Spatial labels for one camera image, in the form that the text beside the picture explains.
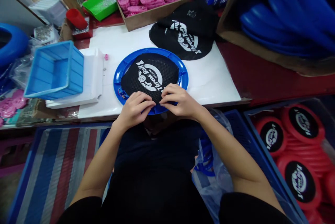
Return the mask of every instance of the white label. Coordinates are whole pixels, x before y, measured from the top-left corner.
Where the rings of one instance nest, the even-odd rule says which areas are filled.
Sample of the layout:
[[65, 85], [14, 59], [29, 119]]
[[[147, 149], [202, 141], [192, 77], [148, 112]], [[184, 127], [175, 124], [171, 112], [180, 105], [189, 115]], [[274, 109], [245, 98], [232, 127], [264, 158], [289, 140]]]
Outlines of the white label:
[[272, 124], [272, 128], [268, 130], [265, 136], [265, 141], [267, 144], [267, 149], [271, 149], [271, 146], [273, 146], [277, 142], [278, 138], [278, 132], [276, 130], [276, 126]]
[[176, 20], [172, 20], [173, 24], [170, 29], [179, 31], [177, 41], [181, 45], [181, 47], [189, 52], [194, 52], [195, 54], [201, 53], [200, 50], [197, 49], [199, 38], [197, 36], [193, 36], [187, 33], [187, 27], [184, 23], [181, 23]]
[[311, 131], [310, 131], [310, 127], [311, 127], [311, 124], [310, 122], [308, 121], [307, 117], [302, 114], [301, 112], [299, 112], [298, 110], [295, 110], [295, 112], [297, 113], [296, 114], [296, 121], [299, 125], [299, 127], [305, 131], [306, 135], [311, 135]]
[[162, 87], [163, 78], [158, 68], [151, 64], [144, 64], [142, 60], [136, 64], [139, 68], [138, 80], [141, 85], [149, 91], [163, 92], [165, 87]]
[[303, 168], [300, 165], [297, 165], [297, 169], [292, 173], [292, 184], [293, 188], [298, 193], [298, 197], [304, 199], [302, 193], [306, 190], [307, 181], [302, 170]]

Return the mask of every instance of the person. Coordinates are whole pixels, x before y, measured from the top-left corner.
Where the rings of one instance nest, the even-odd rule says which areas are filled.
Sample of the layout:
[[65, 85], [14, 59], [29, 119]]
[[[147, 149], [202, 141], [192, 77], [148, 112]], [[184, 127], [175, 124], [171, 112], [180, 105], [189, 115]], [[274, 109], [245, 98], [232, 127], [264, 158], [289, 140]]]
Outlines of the person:
[[221, 199], [220, 223], [291, 223], [257, 163], [206, 108], [176, 84], [159, 103], [182, 119], [150, 138], [142, 122], [156, 104], [133, 93], [58, 223], [212, 223], [190, 172], [202, 128], [233, 181], [234, 192]]

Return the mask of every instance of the green tray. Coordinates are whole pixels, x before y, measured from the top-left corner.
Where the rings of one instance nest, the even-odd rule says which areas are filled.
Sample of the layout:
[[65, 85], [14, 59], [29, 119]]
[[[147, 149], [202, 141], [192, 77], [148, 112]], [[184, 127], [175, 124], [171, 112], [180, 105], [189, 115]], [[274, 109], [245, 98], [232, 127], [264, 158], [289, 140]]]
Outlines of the green tray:
[[116, 10], [118, 10], [118, 4], [115, 2], [112, 5], [106, 7], [103, 10], [100, 11], [94, 11], [94, 7], [99, 4], [103, 0], [87, 0], [83, 3], [83, 6], [85, 9], [92, 14], [98, 21], [102, 21], [107, 16], [114, 13]]

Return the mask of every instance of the hand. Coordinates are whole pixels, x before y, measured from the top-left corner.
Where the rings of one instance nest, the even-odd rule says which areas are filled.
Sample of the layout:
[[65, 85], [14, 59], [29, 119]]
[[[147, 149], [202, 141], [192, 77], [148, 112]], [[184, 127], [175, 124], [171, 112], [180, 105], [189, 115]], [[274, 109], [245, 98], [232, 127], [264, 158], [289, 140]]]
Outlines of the hand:
[[169, 84], [162, 92], [162, 100], [159, 102], [161, 106], [167, 108], [176, 116], [192, 117], [197, 119], [198, 114], [204, 110], [197, 101], [195, 101], [186, 90], [177, 84]]
[[121, 114], [112, 125], [116, 124], [117, 128], [126, 131], [133, 126], [142, 123], [151, 108], [155, 105], [156, 103], [149, 95], [141, 91], [133, 93], [127, 99]]

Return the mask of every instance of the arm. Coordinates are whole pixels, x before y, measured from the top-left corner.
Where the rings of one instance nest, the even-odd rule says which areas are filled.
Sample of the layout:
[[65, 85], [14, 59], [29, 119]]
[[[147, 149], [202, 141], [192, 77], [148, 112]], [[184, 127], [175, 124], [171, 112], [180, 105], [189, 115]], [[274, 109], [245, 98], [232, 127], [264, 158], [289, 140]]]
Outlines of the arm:
[[118, 119], [112, 124], [106, 139], [95, 154], [80, 182], [71, 205], [89, 196], [103, 196], [110, 178], [123, 134], [131, 127], [142, 123], [155, 102], [143, 92], [133, 93], [122, 108]]
[[[244, 147], [209, 113], [198, 104], [183, 88], [169, 84], [162, 93], [161, 106], [176, 116], [186, 116], [198, 121], [222, 162], [228, 169], [235, 192], [246, 193], [274, 206], [282, 213], [281, 206], [262, 170]], [[176, 106], [167, 103], [178, 102]]]

